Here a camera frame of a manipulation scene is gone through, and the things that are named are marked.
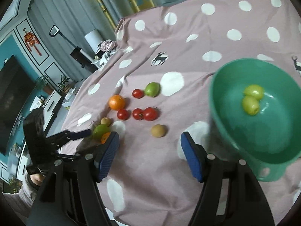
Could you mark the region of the grey sleeve forearm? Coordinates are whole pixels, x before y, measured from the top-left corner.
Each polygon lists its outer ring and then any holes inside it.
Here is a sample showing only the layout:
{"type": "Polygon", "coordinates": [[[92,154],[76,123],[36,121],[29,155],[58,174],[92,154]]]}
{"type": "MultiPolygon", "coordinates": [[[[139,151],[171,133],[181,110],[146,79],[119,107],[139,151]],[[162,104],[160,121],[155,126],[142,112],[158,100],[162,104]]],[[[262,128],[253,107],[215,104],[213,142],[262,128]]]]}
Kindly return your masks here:
{"type": "Polygon", "coordinates": [[[26,173],[18,193],[3,193],[6,202],[23,222],[26,222],[31,212],[39,188],[40,186],[35,184],[31,180],[31,176],[26,173]]]}

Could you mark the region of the person's left hand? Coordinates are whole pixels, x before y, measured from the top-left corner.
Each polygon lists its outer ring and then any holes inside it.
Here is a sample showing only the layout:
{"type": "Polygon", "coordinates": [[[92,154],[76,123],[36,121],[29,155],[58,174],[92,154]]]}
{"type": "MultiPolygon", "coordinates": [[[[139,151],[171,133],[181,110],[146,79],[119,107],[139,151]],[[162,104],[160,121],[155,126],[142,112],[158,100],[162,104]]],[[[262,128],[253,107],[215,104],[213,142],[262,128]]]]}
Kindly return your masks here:
{"type": "Polygon", "coordinates": [[[35,185],[40,186],[43,183],[45,176],[41,173],[31,174],[30,179],[35,185]]]}

